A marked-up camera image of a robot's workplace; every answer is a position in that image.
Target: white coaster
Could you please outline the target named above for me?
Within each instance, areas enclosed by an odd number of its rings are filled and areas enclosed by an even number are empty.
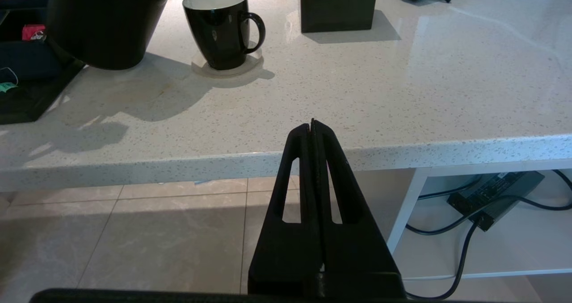
[[[229,77],[235,77],[238,75],[242,75],[248,73],[249,71],[255,69],[256,65],[264,60],[262,56],[262,48],[256,50],[256,52],[247,55],[247,60],[239,67],[233,69],[225,69],[223,71],[219,71],[210,67],[209,63],[206,62],[204,56],[200,50],[193,56],[193,60],[191,63],[191,69],[199,75],[205,77],[212,77],[215,79],[226,79]]]

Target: green tag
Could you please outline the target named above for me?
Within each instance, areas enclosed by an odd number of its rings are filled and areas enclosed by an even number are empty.
[[[18,85],[14,84],[14,83],[10,83],[10,82],[6,82],[6,83],[0,83],[0,92],[8,92],[9,89],[14,88],[14,87],[18,87]]]

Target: black mug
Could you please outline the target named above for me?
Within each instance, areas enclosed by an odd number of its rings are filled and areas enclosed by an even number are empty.
[[[257,14],[248,12],[248,0],[183,0],[182,6],[198,48],[214,69],[241,66],[246,54],[255,52],[264,42],[264,22]],[[248,48],[249,19],[260,33],[254,48]]]

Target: tile floor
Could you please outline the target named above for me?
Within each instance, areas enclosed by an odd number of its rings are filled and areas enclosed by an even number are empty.
[[[51,287],[245,293],[274,177],[15,193],[0,303]],[[299,221],[290,179],[284,219]]]

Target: countertop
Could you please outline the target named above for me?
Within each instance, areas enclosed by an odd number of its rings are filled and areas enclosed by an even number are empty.
[[[354,170],[572,158],[572,0],[377,0],[372,30],[318,34],[299,0],[249,0],[264,62],[217,80],[191,70],[181,2],[140,65],[0,126],[0,190],[274,175],[311,118]]]

